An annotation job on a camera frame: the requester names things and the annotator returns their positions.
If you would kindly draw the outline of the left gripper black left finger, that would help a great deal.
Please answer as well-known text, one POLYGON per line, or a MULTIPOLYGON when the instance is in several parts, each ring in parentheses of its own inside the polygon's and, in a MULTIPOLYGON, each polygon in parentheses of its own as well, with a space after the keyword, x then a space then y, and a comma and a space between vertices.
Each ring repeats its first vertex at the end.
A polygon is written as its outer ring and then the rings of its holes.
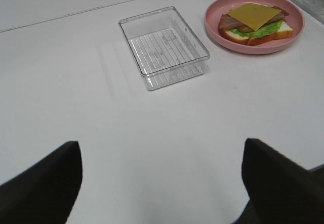
POLYGON ((79 143, 66 142, 1 185, 1 223, 66 223, 82 180, 79 143))

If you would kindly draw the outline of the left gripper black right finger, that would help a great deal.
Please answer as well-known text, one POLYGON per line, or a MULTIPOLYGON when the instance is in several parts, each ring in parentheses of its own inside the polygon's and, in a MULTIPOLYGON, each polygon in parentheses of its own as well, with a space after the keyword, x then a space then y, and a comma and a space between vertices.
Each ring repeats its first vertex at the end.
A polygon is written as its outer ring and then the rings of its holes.
POLYGON ((246 140, 241 176, 261 223, 323 223, 323 178, 261 140, 246 140))

